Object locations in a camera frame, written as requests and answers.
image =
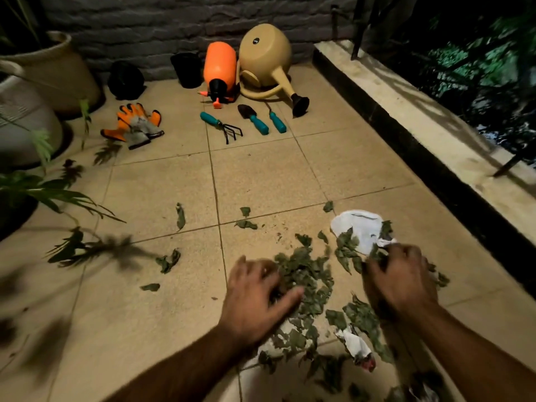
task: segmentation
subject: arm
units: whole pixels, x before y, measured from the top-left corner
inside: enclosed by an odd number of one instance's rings
[[[369,261],[365,280],[412,325],[467,402],[531,400],[536,395],[533,371],[439,306],[428,262],[417,247],[390,246],[385,272]]]
[[[269,306],[270,293],[280,279],[273,262],[240,258],[229,274],[218,325],[140,374],[106,402],[203,400],[225,373],[300,302],[303,288],[295,287]]]

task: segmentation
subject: brick wall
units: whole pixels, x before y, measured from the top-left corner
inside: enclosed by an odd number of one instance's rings
[[[244,34],[269,22],[285,32],[295,61],[331,36],[331,4],[351,14],[356,0],[42,0],[51,23],[72,35],[90,68],[104,79],[111,63],[138,66],[147,80],[176,77],[169,57],[205,53],[223,40],[238,50]],[[339,18],[340,36],[352,27]]]

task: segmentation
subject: large pot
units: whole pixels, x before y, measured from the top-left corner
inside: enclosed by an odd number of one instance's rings
[[[21,66],[0,60],[0,73],[10,75],[0,83],[1,165],[18,168],[38,165],[39,156],[28,130],[47,130],[53,155],[62,144],[62,126],[33,85],[21,79],[25,76]]]
[[[71,45],[71,36],[49,31],[56,45],[31,53],[0,56],[22,66],[28,80],[34,80],[37,91],[64,119],[80,116],[80,99],[88,99],[96,107],[103,99],[102,90],[82,57]]]

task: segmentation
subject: concrete ledge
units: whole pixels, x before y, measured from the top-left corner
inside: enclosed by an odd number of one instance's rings
[[[531,286],[536,171],[519,163],[492,178],[510,153],[363,51],[351,61],[350,41],[315,47],[313,64],[341,96],[506,270]]]

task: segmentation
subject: orange sprayer bottle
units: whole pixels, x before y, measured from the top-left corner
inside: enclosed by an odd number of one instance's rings
[[[205,68],[203,71],[208,92],[200,92],[212,99],[216,109],[221,103],[235,101],[236,94],[236,52],[225,42],[213,42],[206,52]]]

